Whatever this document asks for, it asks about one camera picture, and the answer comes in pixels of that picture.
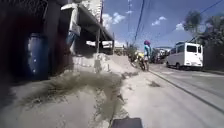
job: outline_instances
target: van window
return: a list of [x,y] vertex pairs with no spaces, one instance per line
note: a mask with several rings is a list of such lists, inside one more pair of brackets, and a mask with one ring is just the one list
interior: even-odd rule
[[198,53],[201,53],[201,47],[198,47]]
[[171,49],[171,54],[175,54],[176,53],[176,48]]
[[196,46],[187,46],[187,52],[197,52]]
[[184,52],[184,45],[177,47],[177,53]]

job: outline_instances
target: helmet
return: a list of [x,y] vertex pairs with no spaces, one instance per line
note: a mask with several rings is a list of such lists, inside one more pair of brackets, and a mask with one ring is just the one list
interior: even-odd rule
[[145,40],[144,45],[150,45],[150,42],[148,40]]

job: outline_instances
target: sky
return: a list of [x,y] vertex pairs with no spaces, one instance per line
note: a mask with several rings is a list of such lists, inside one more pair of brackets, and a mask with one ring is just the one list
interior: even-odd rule
[[[149,40],[152,47],[172,47],[179,41],[191,40],[191,34],[184,31],[182,26],[185,16],[192,10],[201,12],[217,1],[219,0],[146,0],[146,5],[150,2],[150,6],[147,6],[143,15],[144,26],[140,29],[136,44],[142,49],[144,40]],[[142,0],[104,0],[103,24],[110,33],[115,34],[117,42],[125,44],[126,41],[133,40],[141,4]],[[224,1],[203,13],[203,21],[224,12],[223,7]]]

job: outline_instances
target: barrel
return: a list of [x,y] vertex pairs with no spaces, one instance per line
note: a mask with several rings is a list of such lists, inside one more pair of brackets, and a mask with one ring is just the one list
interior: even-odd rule
[[40,33],[31,34],[28,41],[28,65],[31,77],[35,80],[48,78],[49,43],[46,36]]

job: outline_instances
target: white van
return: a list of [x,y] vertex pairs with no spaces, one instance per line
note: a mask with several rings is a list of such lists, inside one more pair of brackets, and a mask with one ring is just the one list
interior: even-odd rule
[[170,51],[166,59],[166,66],[181,67],[203,67],[203,47],[200,44],[179,42]]

